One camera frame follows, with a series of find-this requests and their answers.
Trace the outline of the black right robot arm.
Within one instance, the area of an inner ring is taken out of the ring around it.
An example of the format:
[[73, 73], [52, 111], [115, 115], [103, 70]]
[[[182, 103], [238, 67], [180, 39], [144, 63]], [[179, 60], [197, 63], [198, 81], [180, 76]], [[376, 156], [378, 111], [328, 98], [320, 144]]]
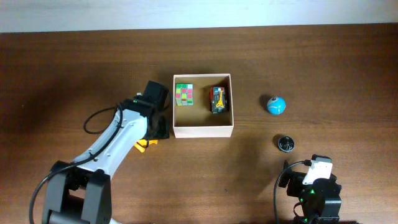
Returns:
[[341, 208], [341, 185], [337, 184], [335, 175], [327, 179], [319, 178], [310, 185], [303, 184], [305, 174], [289, 170], [283, 174], [278, 183], [279, 187], [287, 188], [287, 195], [297, 197], [303, 215], [295, 214], [293, 224], [338, 224]]

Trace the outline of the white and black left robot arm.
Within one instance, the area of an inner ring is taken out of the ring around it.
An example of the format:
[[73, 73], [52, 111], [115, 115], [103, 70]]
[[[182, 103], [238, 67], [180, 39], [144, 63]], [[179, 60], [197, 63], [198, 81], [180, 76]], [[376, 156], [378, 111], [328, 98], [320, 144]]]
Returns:
[[167, 139], [169, 89], [149, 81], [143, 93], [115, 107], [101, 136], [71, 163], [57, 161], [38, 189], [46, 186], [42, 223], [115, 223], [111, 179], [140, 140]]

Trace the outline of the beige cardboard box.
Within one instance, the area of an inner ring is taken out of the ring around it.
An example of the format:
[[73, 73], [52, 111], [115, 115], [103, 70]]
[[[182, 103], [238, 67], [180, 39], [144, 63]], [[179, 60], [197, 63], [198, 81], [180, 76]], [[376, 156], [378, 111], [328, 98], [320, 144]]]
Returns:
[[[192, 105], [174, 103], [172, 127], [176, 138], [229, 138], [234, 129], [233, 95], [231, 75], [185, 74], [174, 75], [173, 95], [178, 84], [193, 85]], [[226, 97], [226, 111], [214, 114], [211, 110], [210, 93], [220, 87]]]

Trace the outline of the red toy fire truck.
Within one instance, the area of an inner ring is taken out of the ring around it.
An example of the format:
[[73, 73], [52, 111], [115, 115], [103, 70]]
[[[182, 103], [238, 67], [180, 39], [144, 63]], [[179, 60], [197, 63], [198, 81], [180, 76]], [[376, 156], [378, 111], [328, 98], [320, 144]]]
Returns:
[[210, 111], [213, 114], [226, 113], [228, 111], [228, 99], [225, 87], [214, 86], [210, 88]]

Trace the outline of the colourful puzzle cube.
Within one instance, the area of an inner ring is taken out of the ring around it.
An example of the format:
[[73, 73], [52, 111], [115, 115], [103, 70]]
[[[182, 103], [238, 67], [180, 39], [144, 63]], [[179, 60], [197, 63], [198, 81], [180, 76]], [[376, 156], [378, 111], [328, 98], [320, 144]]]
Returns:
[[193, 106], [193, 84], [191, 83], [176, 84], [175, 103], [177, 106]]

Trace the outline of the yellow toy dog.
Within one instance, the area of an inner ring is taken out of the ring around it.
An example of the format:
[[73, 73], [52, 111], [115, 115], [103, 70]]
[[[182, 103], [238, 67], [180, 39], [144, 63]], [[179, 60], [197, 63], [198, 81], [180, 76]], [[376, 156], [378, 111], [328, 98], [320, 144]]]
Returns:
[[151, 144], [158, 144], [158, 140], [140, 139], [135, 143], [134, 147], [141, 153], [144, 153]]

